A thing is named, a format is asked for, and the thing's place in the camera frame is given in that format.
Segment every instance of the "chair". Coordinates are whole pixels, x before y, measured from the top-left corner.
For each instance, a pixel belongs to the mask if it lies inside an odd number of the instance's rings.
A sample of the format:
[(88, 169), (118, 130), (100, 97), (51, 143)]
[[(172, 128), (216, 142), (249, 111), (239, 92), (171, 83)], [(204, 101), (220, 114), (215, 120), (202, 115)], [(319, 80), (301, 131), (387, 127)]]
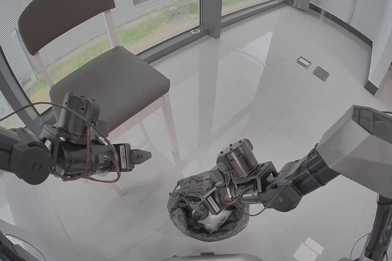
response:
[[(113, 8), (114, 0), (33, 0), (19, 17), (19, 33), (50, 87), (52, 102), (62, 104), (66, 92), (95, 99), (101, 107), (100, 119), (109, 123), (110, 140), (162, 107), (170, 146), (177, 153), (170, 81), (120, 46), (110, 11)], [(100, 13), (104, 15), (112, 48), (53, 84), (39, 50)], [(61, 109), (53, 107), (53, 111), (58, 120)]]

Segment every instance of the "black trash bag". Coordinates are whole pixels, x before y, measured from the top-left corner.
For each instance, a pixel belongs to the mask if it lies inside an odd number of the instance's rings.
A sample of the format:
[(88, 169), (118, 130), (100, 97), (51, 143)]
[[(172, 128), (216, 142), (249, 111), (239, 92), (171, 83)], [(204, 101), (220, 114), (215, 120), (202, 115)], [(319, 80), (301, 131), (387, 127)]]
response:
[[(206, 171), (183, 178), (177, 183), (179, 188), (171, 193), (167, 203), (169, 216), (174, 225), (185, 235), (201, 241), (219, 241), (238, 234), (248, 225), (249, 216), (234, 206), (233, 212), (225, 224), (212, 234), (205, 229), (203, 224), (192, 219), (193, 210), (189, 204), (200, 201), (202, 196), (213, 188), (214, 184)], [(249, 213), (248, 205), (240, 208)]]

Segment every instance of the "chair back post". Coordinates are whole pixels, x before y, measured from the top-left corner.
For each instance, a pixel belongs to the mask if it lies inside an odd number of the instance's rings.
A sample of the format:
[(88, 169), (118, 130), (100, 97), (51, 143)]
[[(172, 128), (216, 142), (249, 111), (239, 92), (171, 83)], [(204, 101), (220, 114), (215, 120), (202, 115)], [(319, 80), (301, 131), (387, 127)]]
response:
[(113, 22), (112, 11), (107, 10), (107, 11), (103, 12), (103, 14), (104, 14), (104, 19), (105, 19), (107, 36), (109, 37), (110, 47), (114, 48), (114, 47), (120, 46), (120, 42), (118, 41), (118, 37), (117, 37), (117, 33), (116, 33), (116, 27)]
[(34, 54), (34, 58), (38, 63), (38, 66), (40, 68), (40, 71), (41, 71), (43, 78), (45, 79), (45, 82), (48, 84), (49, 88), (51, 88), (54, 85), (54, 83), (52, 81), (52, 78), (49, 75), (49, 72), (48, 72), (45, 64), (42, 61), (40, 53), (37, 52), (36, 54)]

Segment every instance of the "barcode label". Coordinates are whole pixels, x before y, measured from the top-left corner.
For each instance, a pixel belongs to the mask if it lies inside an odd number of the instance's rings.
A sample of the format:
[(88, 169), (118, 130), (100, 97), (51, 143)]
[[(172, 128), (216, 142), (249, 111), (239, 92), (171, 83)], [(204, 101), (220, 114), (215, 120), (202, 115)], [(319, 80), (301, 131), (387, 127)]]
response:
[(219, 212), (219, 207), (216, 204), (216, 202), (213, 200), (213, 198), (211, 196), (209, 196), (207, 198), (208, 202), (210, 203), (210, 205), (213, 207), (213, 209), (215, 210), (215, 212)]
[(127, 160), (125, 156), (125, 146), (120, 146), (120, 158), (121, 158), (121, 168), (127, 168)]

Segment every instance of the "chair seat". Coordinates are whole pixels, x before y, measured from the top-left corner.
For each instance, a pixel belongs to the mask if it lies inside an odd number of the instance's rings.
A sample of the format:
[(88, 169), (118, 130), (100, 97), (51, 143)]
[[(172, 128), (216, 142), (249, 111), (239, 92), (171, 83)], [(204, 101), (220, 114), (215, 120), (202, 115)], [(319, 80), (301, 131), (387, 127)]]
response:
[[(49, 91), (52, 102), (62, 104), (65, 93), (95, 99), (100, 120), (109, 132), (169, 91), (170, 81), (124, 47), (117, 46), (87, 62), (56, 83)], [(61, 109), (53, 107), (56, 120)]]

